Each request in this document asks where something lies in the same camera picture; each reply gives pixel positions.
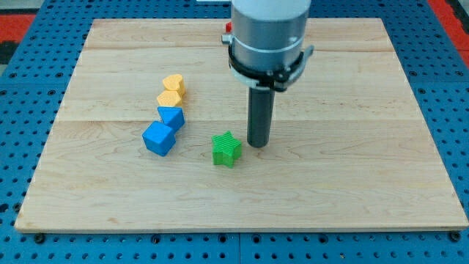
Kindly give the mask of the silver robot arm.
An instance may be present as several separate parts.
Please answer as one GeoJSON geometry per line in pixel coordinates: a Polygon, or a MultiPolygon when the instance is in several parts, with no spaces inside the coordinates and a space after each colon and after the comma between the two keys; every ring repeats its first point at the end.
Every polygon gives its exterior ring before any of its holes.
{"type": "Polygon", "coordinates": [[[244,67],[277,71],[300,56],[310,0],[232,0],[230,54],[244,67]]]}

